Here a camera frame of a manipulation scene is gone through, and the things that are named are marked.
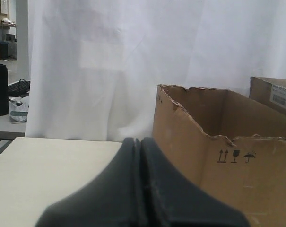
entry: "black keyboard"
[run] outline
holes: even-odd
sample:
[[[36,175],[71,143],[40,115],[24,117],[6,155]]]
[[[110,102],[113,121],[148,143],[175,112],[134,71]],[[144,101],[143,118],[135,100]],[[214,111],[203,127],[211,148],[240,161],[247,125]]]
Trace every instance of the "black keyboard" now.
[[[30,89],[30,81],[21,80],[9,85],[9,97],[19,97],[26,94]]]

